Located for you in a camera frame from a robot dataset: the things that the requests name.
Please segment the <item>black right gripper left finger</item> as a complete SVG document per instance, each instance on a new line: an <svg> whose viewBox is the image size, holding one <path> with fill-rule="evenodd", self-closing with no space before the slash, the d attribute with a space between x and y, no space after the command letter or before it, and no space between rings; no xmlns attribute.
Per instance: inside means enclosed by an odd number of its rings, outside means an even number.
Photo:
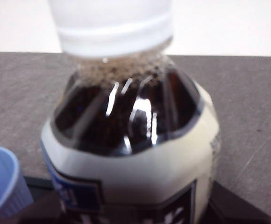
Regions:
<svg viewBox="0 0 271 224"><path fill-rule="evenodd" d="M35 203L7 218L0 224L65 224L65 216L56 193L48 193Z"/></svg>

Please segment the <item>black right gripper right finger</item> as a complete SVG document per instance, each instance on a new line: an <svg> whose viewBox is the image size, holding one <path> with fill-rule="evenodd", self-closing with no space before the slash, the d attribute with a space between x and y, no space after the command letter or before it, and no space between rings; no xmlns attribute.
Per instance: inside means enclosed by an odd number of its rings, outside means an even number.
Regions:
<svg viewBox="0 0 271 224"><path fill-rule="evenodd" d="M271 224L271 216L214 182L209 201L210 224Z"/></svg>

